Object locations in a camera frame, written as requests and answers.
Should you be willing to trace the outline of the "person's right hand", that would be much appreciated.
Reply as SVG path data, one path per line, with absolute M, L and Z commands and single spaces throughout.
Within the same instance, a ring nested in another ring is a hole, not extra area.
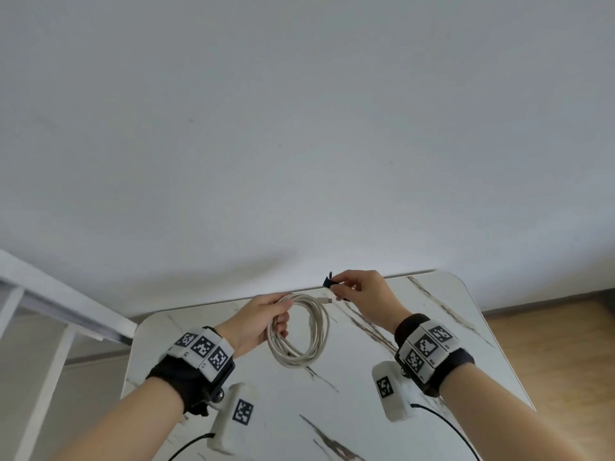
M 341 282 L 352 280 L 355 289 L 332 291 L 338 298 L 352 302 L 367 321 L 394 334 L 411 312 L 396 297 L 386 280 L 377 271 L 348 270 L 331 278 Z

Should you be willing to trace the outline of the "person's left hand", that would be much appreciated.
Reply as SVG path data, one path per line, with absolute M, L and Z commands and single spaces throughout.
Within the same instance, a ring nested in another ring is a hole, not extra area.
M 258 305 L 258 296 L 226 321 L 213 328 L 234 350 L 234 358 L 240 358 L 267 341 L 267 330 L 274 326 L 274 333 L 288 337 L 289 310 L 268 310 Z

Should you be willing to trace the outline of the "person's left forearm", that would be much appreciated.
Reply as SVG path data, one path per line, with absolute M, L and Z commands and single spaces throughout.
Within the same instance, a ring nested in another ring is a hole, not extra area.
M 174 388 L 156 377 L 147 379 L 48 461 L 152 461 L 183 410 Z

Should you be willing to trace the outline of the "person's right forearm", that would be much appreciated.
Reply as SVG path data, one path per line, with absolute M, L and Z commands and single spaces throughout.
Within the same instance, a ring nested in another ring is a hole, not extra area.
M 536 411 L 474 364 L 449 373 L 440 394 L 483 461 L 588 461 Z

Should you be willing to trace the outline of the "black wristband with marker blocks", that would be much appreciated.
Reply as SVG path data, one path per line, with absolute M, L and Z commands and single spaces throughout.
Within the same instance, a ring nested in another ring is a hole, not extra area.
M 169 384 L 179 394 L 184 414 L 206 417 L 219 403 L 223 385 L 235 369 L 234 348 L 216 331 L 190 329 L 175 341 L 147 375 Z
M 456 368 L 475 364 L 473 356 L 442 323 L 414 313 L 400 322 L 394 339 L 394 356 L 402 376 L 410 379 L 431 398 L 440 397 L 440 387 Z

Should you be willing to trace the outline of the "white railing frame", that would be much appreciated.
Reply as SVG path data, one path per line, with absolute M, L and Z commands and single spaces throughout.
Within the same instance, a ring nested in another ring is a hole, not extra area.
M 0 461 L 29 461 L 74 338 L 131 345 L 136 324 L 0 249 Z

